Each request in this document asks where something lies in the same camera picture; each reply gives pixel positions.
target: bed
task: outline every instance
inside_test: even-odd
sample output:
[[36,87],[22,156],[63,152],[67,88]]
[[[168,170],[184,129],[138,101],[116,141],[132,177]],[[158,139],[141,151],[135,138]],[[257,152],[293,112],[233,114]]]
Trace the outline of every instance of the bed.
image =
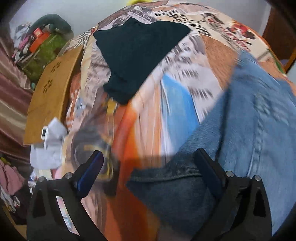
[[[170,122],[174,128],[182,120],[176,116],[168,120],[168,116],[160,113],[161,105],[165,103],[169,109],[172,101],[165,95],[169,87],[160,84],[160,80],[165,71],[184,79],[194,77],[196,66],[182,72],[183,68],[174,68],[172,63],[167,63],[166,67],[158,65],[127,105],[110,99],[102,86],[111,72],[92,33],[122,25],[130,17],[147,24],[159,20],[186,24],[195,32],[195,38],[204,42],[205,53],[198,57],[199,65],[211,70],[213,75],[203,83],[202,89],[194,84],[187,86],[193,99],[204,99],[202,107],[195,106],[198,123],[227,87],[240,50],[250,52],[274,78],[289,80],[268,43],[258,33],[211,7],[199,4],[159,1],[127,6],[70,40],[60,52],[61,55],[80,45],[84,48],[81,71],[73,76],[71,82],[65,122],[70,132],[63,145],[63,164],[55,178],[74,172],[94,150],[100,150],[105,157],[103,170],[89,195],[81,202],[104,236],[110,241],[172,240],[172,237],[188,240],[160,223],[127,190],[125,183],[134,168],[165,165],[194,128],[181,128],[177,133],[180,137],[178,143],[173,141],[174,136],[165,125]],[[291,82],[289,84],[296,94],[296,88]],[[69,230],[76,233],[62,200],[59,204]]]

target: screw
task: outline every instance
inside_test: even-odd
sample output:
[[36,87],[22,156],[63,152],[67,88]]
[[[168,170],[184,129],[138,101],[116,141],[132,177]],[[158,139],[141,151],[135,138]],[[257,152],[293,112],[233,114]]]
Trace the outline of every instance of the screw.
[[227,171],[226,176],[227,177],[234,177],[234,173],[232,171]]
[[41,183],[41,182],[43,182],[45,180],[46,180],[46,177],[39,177],[37,181]]
[[258,181],[258,182],[261,181],[261,177],[260,177],[259,175],[255,175],[254,178],[255,178],[255,180]]
[[65,178],[67,178],[67,179],[71,178],[72,176],[73,176],[73,173],[71,173],[71,172],[67,172],[65,174]]

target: folded shirt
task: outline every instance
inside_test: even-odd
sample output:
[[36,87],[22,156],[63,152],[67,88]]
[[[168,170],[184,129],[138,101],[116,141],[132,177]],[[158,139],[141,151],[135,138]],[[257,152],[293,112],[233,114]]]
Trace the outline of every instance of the folded shirt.
[[189,32],[181,23],[144,24],[134,18],[120,27],[94,32],[111,70],[104,91],[120,104],[127,104],[158,63]]
[[216,204],[192,158],[204,148],[225,171],[261,176],[274,234],[296,201],[295,104],[287,82],[242,52],[228,89],[178,153],[163,168],[134,170],[128,189],[162,221],[194,235]]

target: white wall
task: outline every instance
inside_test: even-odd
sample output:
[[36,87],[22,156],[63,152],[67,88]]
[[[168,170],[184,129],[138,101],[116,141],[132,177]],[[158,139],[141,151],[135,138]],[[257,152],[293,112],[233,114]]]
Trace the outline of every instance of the white wall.
[[[74,35],[78,35],[126,6],[127,2],[128,0],[27,0],[9,25],[11,32],[14,32],[22,23],[28,21],[33,23],[46,14],[56,13],[71,25]],[[263,33],[262,28],[265,28],[270,11],[265,0],[188,0],[188,2],[216,8],[260,34]]]
[[294,62],[293,66],[290,68],[287,76],[290,81],[296,84],[296,62]]
[[95,27],[98,22],[126,6],[128,0],[27,0],[11,19],[11,32],[20,24],[34,23],[55,13],[65,19],[74,35]]

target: yellow object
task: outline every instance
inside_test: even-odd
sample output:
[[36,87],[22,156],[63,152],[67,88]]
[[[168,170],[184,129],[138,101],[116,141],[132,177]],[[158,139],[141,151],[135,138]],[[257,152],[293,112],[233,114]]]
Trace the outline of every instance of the yellow object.
[[9,165],[11,166],[10,162],[7,161],[4,157],[0,157],[1,161],[4,163],[4,165]]
[[96,177],[97,180],[111,180],[113,177],[113,163],[109,160],[109,153],[106,150],[101,150],[99,146],[94,146],[94,145],[84,145],[83,147],[84,151],[95,151],[99,150],[100,152],[103,153],[104,158],[107,160],[107,170],[104,174],[98,174]]
[[113,99],[109,99],[107,103],[107,115],[114,115],[117,108],[117,102]]
[[134,5],[141,2],[152,2],[152,0],[130,0],[128,1],[127,6]]

